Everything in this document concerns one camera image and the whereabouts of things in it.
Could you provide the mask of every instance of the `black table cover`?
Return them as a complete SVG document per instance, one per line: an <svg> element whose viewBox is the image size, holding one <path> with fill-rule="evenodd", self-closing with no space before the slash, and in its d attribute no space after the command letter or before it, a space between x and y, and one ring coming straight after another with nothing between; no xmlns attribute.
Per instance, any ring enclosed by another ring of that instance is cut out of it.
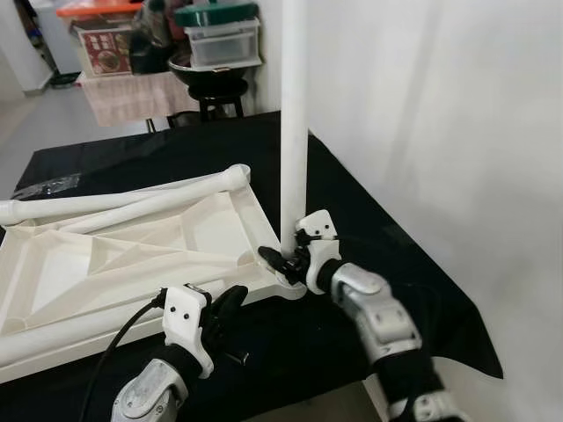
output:
<svg viewBox="0 0 563 422"><path fill-rule="evenodd" d="M81 173L76 187L34 199L118 193L236 163L252 168L252 189L279 234L279 113L37 151L18 189ZM431 353L502 377L475 305L314 136L308 173L308 213L330 211L339 235L351 237L341 241L343 258L391 283ZM118 348L99 378L89 420L109 420L120 388L162 343L161 334ZM307 294L294 302L271 298L245 307L230 347L250 353L247 366L219 358L216 371L190 396L178 421L249 418L363 379L368 370L354 326L325 296ZM0 385L0 420L76 421L98 358Z"/></svg>

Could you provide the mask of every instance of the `plastic storage box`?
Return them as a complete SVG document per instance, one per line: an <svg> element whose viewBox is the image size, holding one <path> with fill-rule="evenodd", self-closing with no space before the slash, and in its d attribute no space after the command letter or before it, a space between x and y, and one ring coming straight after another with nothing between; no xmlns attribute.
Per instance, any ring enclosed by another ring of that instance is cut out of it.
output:
<svg viewBox="0 0 563 422"><path fill-rule="evenodd" d="M262 63L257 18L224 25L184 28L192 46L192 68L243 68Z"/></svg>
<svg viewBox="0 0 563 422"><path fill-rule="evenodd" d="M88 77L131 73L128 37L142 7L129 0L77 0L57 9Z"/></svg>

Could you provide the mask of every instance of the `white pipe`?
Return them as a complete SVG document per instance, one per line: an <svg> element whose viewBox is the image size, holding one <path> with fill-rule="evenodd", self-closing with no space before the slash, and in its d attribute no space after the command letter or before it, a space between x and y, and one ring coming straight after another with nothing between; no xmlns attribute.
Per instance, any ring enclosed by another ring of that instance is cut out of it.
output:
<svg viewBox="0 0 563 422"><path fill-rule="evenodd" d="M221 191L234 191L248 184L245 169L237 164L217 173L212 178L205 178L188 186L164 191L145 200L139 200L123 207L111 209L101 215L84 219L60 228L70 233L90 233L104 227L127 222L142 215L170 209L190 200L196 200Z"/></svg>
<svg viewBox="0 0 563 422"><path fill-rule="evenodd" d="M284 0L281 30L281 253L293 254L307 189L307 2Z"/></svg>
<svg viewBox="0 0 563 422"><path fill-rule="evenodd" d="M239 164L246 178L250 179L250 168ZM166 190L191 185L206 178L213 178L215 173L200 178L190 178L164 185L152 186L139 191L109 193L106 195L81 196L75 198L57 198L53 200L0 200L0 225L10 226L30 218L56 217L58 215L90 213L105 209L123 207L145 200Z"/></svg>
<svg viewBox="0 0 563 422"><path fill-rule="evenodd" d="M146 299L132 302L4 336L0 338L0 367L46 353L61 345L73 345L94 335L117 331L147 302ZM139 318L138 324L161 315L162 310L151 310Z"/></svg>

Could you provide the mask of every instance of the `floor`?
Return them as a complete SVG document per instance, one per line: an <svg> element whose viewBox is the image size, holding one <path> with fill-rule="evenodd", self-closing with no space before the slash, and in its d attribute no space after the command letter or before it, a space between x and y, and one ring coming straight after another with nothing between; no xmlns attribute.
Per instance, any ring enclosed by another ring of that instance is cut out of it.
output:
<svg viewBox="0 0 563 422"><path fill-rule="evenodd" d="M378 422L380 419L360 382L330 391L311 400L269 411L247 422L300 421Z"/></svg>
<svg viewBox="0 0 563 422"><path fill-rule="evenodd" d="M167 127L165 120L155 120L155 125L157 130ZM49 90L37 98L0 103L0 127L0 200L11 197L37 149L146 132L143 121L99 127L84 94L77 87ZM377 422L380 419L358 382L249 420Z"/></svg>

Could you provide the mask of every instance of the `metal joint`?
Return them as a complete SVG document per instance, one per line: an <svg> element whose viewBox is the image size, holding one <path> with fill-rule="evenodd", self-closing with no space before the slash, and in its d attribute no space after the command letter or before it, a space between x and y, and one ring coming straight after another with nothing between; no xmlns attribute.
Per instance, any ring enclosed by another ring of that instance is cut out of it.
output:
<svg viewBox="0 0 563 422"><path fill-rule="evenodd" d="M421 348L416 325L383 277L348 263L334 273L331 290L333 300L355 321L371 363Z"/></svg>
<svg viewBox="0 0 563 422"><path fill-rule="evenodd" d="M112 421L173 421L186 400L187 387L176 369L160 359L131 380L113 403Z"/></svg>

